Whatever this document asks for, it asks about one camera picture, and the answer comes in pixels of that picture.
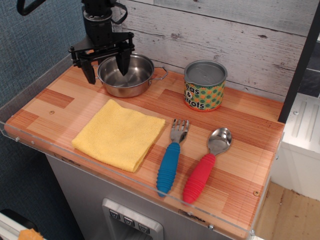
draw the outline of wooden floor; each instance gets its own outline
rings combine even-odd
[[[255,234],[264,240],[320,240],[320,201],[271,182]]]

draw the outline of can lid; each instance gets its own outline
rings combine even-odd
[[[194,61],[184,69],[184,80],[204,87],[217,86],[227,78],[227,69],[211,60]]]

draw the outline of can label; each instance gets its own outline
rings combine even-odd
[[[184,102],[193,110],[209,112],[220,107],[224,97],[226,81],[216,86],[199,86],[196,84],[184,83]]]

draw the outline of fork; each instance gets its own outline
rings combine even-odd
[[[177,121],[174,119],[170,134],[172,143],[166,148],[160,168],[158,170],[158,177],[156,181],[156,188],[163,193],[167,194],[174,184],[180,154],[179,143],[186,138],[188,129],[188,120],[185,121],[179,119]],[[160,192],[158,192],[158,194],[160,197],[165,196]]]

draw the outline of orange object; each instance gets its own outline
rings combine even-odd
[[[33,228],[21,230],[18,240],[44,240],[39,232],[36,232]]]

